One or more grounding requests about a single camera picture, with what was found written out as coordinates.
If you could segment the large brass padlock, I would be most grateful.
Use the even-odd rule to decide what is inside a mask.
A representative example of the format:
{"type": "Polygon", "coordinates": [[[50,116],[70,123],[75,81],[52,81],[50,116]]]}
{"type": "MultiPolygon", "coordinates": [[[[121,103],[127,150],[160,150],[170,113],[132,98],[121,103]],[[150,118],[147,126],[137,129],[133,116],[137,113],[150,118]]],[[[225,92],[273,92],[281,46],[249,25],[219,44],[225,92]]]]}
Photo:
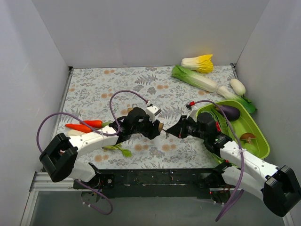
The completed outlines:
{"type": "Polygon", "coordinates": [[[158,131],[161,132],[163,127],[164,127],[164,124],[160,122],[158,125],[158,131]]]}

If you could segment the small brass padlock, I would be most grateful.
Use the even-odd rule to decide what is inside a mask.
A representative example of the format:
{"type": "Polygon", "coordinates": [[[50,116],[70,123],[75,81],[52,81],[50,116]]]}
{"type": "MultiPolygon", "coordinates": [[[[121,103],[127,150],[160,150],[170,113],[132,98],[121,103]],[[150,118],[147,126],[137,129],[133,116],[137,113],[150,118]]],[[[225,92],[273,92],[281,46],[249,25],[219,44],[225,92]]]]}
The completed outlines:
{"type": "Polygon", "coordinates": [[[129,112],[132,111],[135,107],[138,107],[138,105],[137,105],[137,104],[132,104],[132,106],[129,107],[129,108],[127,109],[127,112],[129,113],[129,112]]]}

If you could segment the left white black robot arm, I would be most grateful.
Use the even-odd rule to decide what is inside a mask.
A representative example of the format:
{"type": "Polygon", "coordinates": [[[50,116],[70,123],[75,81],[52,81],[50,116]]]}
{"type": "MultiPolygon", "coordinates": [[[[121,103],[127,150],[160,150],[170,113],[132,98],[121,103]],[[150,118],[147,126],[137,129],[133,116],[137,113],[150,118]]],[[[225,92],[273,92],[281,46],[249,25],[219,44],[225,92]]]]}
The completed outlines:
{"type": "Polygon", "coordinates": [[[67,137],[56,135],[44,151],[40,162],[53,182],[66,178],[79,179],[89,188],[96,188],[100,177],[91,163],[82,163],[78,158],[96,149],[123,143],[133,134],[141,134],[148,139],[159,136],[163,124],[156,119],[161,109],[150,105],[146,109],[133,108],[127,116],[93,132],[67,137]]]}

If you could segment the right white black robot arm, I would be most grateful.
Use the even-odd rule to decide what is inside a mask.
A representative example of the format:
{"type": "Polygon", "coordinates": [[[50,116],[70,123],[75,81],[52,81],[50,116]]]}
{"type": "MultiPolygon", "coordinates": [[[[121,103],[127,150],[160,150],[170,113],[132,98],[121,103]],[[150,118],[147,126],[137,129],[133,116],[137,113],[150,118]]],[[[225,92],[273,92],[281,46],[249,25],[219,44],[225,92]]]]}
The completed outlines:
{"type": "Polygon", "coordinates": [[[216,186],[238,185],[261,199],[271,212],[280,217],[301,200],[301,187],[291,168],[277,167],[246,149],[239,149],[235,141],[218,130],[211,114],[200,113],[196,120],[183,115],[166,132],[178,138],[200,138],[209,152],[233,164],[213,174],[216,186]]]}

